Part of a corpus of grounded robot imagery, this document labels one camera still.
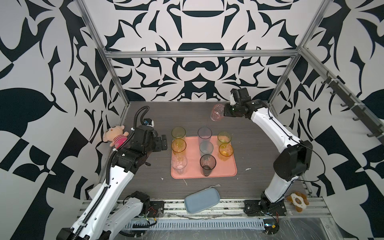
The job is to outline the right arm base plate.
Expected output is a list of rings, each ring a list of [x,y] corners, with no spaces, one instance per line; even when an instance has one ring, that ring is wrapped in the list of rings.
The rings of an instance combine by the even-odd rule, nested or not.
[[[263,214],[285,216],[286,212],[287,209],[284,201],[276,203],[270,203],[267,199],[244,201],[244,213],[249,217],[261,216]]]

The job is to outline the tall dark grey glass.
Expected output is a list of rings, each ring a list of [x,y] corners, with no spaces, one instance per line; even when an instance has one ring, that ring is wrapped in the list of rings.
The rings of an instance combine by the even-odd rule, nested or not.
[[[208,177],[213,169],[216,167],[216,158],[212,155],[206,154],[200,158],[200,166],[202,168],[203,176]]]

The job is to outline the pink plastic tray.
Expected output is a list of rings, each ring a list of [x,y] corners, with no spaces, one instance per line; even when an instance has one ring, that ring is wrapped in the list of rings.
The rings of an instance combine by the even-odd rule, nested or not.
[[[221,178],[221,177],[233,177],[237,174],[237,165],[234,155],[223,161],[219,157],[219,146],[217,136],[211,137],[211,143],[214,146],[213,156],[215,157],[217,164],[209,175],[210,178]],[[198,179],[205,178],[203,174],[203,168],[200,165],[200,145],[198,137],[186,137],[187,148],[185,150],[187,165],[182,168],[183,173],[179,172],[171,166],[171,176],[174,179]]]

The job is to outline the teal frosted cup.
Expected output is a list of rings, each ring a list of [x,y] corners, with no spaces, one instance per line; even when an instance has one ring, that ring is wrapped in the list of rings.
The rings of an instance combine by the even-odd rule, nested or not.
[[[200,143],[199,149],[201,156],[211,155],[213,153],[214,146],[211,142],[203,141]]]

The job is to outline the small green glass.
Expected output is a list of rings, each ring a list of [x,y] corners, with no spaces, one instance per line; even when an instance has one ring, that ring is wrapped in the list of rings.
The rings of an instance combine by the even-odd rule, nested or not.
[[[229,144],[232,140],[232,136],[230,133],[223,131],[218,133],[217,139],[218,146],[220,146],[222,144]]]

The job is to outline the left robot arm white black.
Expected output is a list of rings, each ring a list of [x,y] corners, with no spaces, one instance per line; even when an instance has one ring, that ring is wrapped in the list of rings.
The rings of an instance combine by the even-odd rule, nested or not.
[[[63,228],[58,240],[112,240],[124,226],[137,216],[149,212],[150,197],[136,191],[126,203],[114,211],[125,187],[153,152],[168,148],[166,135],[158,135],[150,126],[138,126],[128,139],[114,149],[108,160],[106,178],[95,198],[70,228]]]

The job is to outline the tall green glass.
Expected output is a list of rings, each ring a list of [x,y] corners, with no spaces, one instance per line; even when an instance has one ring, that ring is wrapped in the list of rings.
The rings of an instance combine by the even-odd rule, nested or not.
[[[184,140],[186,138],[186,130],[183,127],[174,127],[171,131],[171,135],[173,140],[177,140],[177,139]]]

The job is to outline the tall amber glass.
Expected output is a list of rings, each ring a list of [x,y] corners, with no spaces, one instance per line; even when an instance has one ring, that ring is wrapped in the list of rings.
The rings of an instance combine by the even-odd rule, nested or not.
[[[186,149],[187,149],[187,143],[183,139],[175,139],[172,142],[172,152],[175,156],[185,156],[186,155]]]

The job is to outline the tall blue glass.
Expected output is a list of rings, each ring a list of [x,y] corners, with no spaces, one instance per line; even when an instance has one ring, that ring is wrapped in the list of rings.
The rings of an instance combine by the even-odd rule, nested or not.
[[[209,142],[212,137],[212,130],[208,127],[201,127],[198,129],[198,142],[199,145],[203,142]]]

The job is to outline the clear stemmed glass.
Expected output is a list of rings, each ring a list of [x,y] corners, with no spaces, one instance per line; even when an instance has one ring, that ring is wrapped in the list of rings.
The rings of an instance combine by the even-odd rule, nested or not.
[[[184,155],[172,157],[172,169],[179,175],[183,175],[188,164],[188,159]]]

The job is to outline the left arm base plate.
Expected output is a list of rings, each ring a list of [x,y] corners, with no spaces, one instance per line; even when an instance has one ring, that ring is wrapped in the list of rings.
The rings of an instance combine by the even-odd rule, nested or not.
[[[149,201],[144,204],[144,214],[148,218],[156,218],[164,213],[164,201]]]

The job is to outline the small yellow glass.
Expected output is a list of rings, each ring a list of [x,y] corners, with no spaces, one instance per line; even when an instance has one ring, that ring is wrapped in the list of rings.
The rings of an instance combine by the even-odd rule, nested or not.
[[[229,160],[234,154],[234,149],[230,143],[221,144],[219,146],[219,159],[222,161]]]

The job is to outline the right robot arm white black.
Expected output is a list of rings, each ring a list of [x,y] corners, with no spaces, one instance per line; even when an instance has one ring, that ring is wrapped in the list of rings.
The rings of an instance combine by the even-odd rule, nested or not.
[[[245,117],[258,125],[272,140],[280,155],[273,163],[274,176],[263,191],[259,209],[267,212],[283,203],[285,194],[310,167],[313,145],[289,132],[272,114],[267,102],[252,100],[246,88],[232,89],[225,117]]]

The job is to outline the small pink glass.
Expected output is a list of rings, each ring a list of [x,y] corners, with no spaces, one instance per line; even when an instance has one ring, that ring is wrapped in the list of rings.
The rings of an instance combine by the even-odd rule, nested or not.
[[[211,112],[211,120],[214,122],[220,121],[224,117],[224,109],[225,105],[223,104],[216,104]]]

